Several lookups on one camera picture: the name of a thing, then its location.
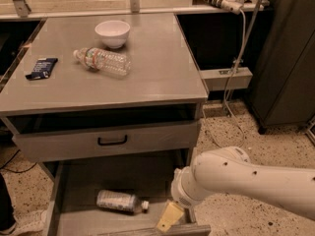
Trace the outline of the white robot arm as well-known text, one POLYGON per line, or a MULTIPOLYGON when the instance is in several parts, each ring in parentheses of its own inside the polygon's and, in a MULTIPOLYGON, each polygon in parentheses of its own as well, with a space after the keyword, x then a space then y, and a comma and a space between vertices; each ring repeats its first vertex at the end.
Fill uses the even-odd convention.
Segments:
POLYGON ((188 166, 174 170, 172 200, 166 204, 157 230, 168 232, 185 209, 215 193, 245 196, 314 220, 314 179, 314 169, 253 164, 240 147, 207 150, 188 166))

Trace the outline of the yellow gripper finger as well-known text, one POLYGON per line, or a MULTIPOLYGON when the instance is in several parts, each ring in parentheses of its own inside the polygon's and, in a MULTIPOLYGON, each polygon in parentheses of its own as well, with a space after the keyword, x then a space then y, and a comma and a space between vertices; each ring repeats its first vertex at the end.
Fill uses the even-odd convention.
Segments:
POLYGON ((180 220, 184 214, 184 208, 178 203, 167 201, 165 208, 157 223, 156 229, 161 232, 167 232, 171 226, 180 220))

